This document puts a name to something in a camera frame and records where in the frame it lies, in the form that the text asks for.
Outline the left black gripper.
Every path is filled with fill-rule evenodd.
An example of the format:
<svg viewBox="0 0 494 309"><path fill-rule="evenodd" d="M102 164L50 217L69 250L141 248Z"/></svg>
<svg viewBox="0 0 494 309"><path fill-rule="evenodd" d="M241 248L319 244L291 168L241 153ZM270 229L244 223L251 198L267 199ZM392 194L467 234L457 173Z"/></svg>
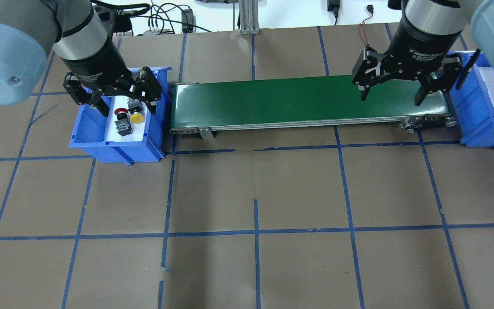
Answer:
<svg viewBox="0 0 494 309"><path fill-rule="evenodd" d="M91 57L63 62L76 78L63 83L76 104L93 104L102 116L108 117L108 104L102 96L94 94L127 96L142 101L150 114L156 113L163 87L155 73L149 67L129 70L111 39Z"/></svg>

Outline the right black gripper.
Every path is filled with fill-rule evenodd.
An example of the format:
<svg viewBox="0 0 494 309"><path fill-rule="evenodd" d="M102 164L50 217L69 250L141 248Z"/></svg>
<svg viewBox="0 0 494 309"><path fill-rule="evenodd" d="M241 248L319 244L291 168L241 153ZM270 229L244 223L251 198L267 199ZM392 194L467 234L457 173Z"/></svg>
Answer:
<svg viewBox="0 0 494 309"><path fill-rule="evenodd" d="M364 47L352 70L352 83L365 101L371 87L391 79L419 80L414 105L420 106L433 91L449 91L461 73L459 54L449 55L460 31L447 35L426 33L401 20L388 50L378 53Z"/></svg>

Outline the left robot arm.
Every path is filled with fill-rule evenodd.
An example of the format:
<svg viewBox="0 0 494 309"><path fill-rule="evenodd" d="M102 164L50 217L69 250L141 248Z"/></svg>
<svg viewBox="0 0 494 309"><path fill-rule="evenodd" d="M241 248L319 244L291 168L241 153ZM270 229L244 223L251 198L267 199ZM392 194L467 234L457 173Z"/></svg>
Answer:
<svg viewBox="0 0 494 309"><path fill-rule="evenodd" d="M54 52L69 68L63 87L76 104L107 117L102 97L126 96L154 114L160 82L150 68L127 69L112 41L122 20L150 9L101 0L0 0L0 105L26 100Z"/></svg>

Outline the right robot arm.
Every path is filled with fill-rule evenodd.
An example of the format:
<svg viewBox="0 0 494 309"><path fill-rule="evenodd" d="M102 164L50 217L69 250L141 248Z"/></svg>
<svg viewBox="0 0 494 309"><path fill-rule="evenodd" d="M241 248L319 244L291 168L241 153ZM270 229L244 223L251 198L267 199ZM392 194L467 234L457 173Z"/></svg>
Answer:
<svg viewBox="0 0 494 309"><path fill-rule="evenodd" d="M361 100L392 79L420 83L416 106L429 94L460 88L469 65L449 51L467 27L494 68L494 0L390 0L387 6L400 11L401 19L387 51L366 44L352 70Z"/></svg>

